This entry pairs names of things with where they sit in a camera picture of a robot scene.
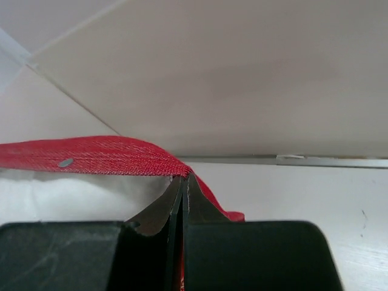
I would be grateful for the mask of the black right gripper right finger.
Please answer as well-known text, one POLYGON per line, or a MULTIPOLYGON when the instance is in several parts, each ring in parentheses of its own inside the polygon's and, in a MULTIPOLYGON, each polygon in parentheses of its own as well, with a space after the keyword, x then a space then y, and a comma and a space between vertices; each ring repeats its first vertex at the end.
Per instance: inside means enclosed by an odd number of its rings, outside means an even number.
POLYGON ((211 268, 217 266, 213 260, 221 253, 219 230, 229 220, 206 198, 194 174, 185 179, 182 198, 184 287, 210 290, 216 273, 211 268))

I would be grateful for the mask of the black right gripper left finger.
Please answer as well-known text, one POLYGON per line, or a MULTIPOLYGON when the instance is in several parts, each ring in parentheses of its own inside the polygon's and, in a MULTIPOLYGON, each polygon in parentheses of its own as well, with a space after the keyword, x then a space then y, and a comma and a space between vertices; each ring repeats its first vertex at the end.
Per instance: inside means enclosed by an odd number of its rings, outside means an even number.
POLYGON ((179 290, 182 178, 126 224, 125 278, 130 290, 179 290))

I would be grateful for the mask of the red patterned pillowcase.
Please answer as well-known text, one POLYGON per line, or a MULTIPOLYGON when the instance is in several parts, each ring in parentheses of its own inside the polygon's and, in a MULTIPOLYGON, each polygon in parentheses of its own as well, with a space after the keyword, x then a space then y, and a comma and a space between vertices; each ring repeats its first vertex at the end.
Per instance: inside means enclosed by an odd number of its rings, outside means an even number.
MULTIPOLYGON (((181 193, 185 179, 194 174, 203 194, 229 222, 244 220, 242 213, 224 210, 208 186, 187 164, 164 149, 138 139, 89 136, 3 144, 2 169, 85 175, 169 176, 172 180, 181 177, 181 193)), ((181 211, 179 290, 184 290, 182 203, 181 211)), ((129 281, 125 278, 125 224, 133 217, 125 221, 1 224, 1 289, 130 290, 129 281)))

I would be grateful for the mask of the white pillow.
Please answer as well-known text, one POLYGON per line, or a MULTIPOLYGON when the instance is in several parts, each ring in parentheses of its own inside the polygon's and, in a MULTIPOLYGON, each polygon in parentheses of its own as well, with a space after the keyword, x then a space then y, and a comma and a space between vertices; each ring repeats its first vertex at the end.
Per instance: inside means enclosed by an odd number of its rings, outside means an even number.
POLYGON ((158 199, 169 176, 1 170, 1 224, 125 221, 158 199))

